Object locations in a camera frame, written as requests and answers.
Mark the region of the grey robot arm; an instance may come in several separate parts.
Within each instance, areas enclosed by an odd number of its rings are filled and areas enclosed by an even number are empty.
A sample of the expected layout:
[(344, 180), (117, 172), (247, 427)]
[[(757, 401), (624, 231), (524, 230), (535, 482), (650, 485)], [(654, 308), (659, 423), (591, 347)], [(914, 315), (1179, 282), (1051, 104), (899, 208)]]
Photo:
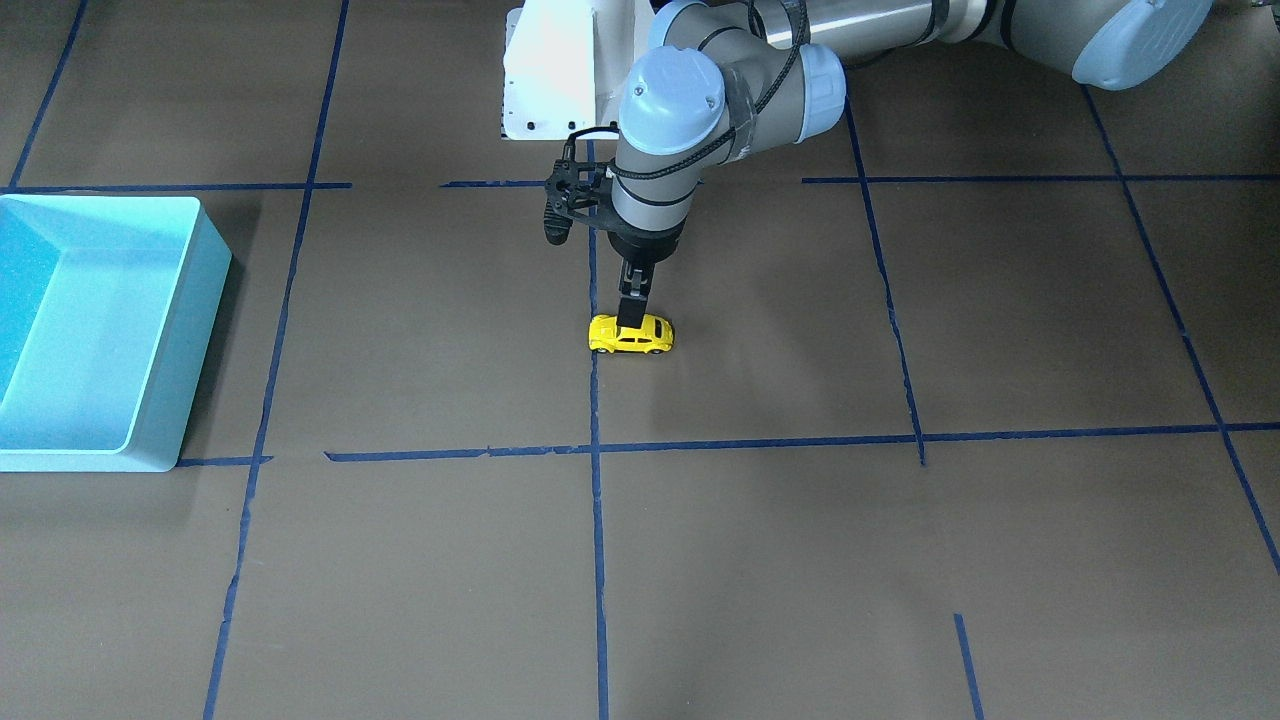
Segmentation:
[(707, 168), (837, 123), (847, 59), (978, 40), (1119, 91), (1162, 70), (1208, 12), (1207, 1), (668, 3), (623, 86), (608, 172), (617, 322), (641, 325), (654, 269), (675, 251)]

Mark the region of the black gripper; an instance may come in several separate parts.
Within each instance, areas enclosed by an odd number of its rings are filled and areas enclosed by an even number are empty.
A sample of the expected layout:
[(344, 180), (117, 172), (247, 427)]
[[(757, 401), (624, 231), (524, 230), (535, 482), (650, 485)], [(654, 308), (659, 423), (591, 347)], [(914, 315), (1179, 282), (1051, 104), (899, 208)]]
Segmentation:
[(669, 258), (678, 246), (682, 231), (659, 234), (607, 232), (611, 247), (622, 258), (620, 272), (620, 304), (617, 324), (640, 329), (646, 314), (655, 264)]

